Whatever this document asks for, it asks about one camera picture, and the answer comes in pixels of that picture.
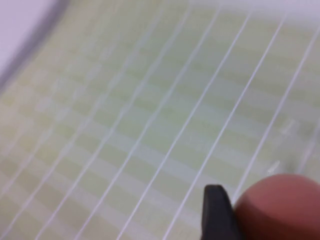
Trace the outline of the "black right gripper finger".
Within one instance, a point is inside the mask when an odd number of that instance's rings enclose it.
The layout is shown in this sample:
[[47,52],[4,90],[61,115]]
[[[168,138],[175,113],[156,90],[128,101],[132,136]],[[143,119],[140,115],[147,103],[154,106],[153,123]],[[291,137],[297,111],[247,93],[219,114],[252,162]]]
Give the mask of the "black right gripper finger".
[[219,184],[204,187],[201,239],[202,240],[241,240],[243,234],[228,193]]

